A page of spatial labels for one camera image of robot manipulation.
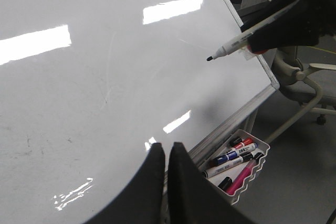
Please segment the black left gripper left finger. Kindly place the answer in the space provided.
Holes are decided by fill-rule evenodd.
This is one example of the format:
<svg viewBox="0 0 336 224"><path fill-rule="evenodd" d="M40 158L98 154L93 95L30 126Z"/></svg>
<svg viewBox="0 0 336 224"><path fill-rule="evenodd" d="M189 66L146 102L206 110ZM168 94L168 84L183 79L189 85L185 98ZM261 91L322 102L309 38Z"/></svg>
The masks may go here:
<svg viewBox="0 0 336 224"><path fill-rule="evenodd" d="M162 144L154 143L123 191L86 223L159 223L164 169Z"/></svg>

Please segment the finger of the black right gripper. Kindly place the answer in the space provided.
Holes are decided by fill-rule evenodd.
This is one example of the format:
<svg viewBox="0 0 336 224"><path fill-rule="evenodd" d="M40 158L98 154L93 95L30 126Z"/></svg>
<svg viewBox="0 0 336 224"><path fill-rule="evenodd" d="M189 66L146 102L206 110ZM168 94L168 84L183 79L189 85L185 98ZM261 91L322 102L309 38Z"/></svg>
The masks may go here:
<svg viewBox="0 0 336 224"><path fill-rule="evenodd" d="M271 0L241 26L253 27L282 8L293 7L248 38L251 52L289 46L315 46L320 37L335 35L335 0Z"/></svg>

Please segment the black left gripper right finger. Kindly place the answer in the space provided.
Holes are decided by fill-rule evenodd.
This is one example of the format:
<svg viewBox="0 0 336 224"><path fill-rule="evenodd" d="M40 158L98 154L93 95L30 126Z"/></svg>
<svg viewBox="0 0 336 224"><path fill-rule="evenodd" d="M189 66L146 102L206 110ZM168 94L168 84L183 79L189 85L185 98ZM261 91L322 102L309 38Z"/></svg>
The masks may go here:
<svg viewBox="0 0 336 224"><path fill-rule="evenodd" d="M180 142L170 152L167 195L170 223L253 223L219 195Z"/></svg>

